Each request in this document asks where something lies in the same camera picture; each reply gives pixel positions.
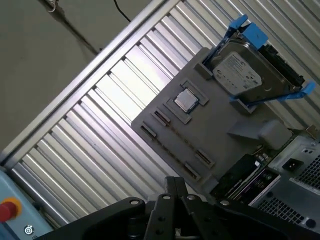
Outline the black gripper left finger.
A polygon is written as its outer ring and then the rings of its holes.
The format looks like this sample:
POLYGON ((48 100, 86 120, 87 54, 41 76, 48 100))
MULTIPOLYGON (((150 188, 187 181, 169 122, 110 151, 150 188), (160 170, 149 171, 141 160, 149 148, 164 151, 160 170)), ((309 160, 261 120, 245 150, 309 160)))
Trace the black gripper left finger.
POLYGON ((175 178, 165 178, 165 192, 155 200, 128 197, 43 236, 41 240, 172 240, 175 178))

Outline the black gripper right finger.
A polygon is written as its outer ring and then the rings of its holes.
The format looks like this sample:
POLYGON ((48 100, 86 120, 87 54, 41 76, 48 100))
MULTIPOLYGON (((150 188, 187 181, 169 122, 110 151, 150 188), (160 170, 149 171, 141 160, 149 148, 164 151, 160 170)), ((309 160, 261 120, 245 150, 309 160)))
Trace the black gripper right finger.
POLYGON ((318 240, 320 235, 295 223, 231 200, 215 204, 189 194, 185 180, 175 177, 177 197, 203 240, 318 240))

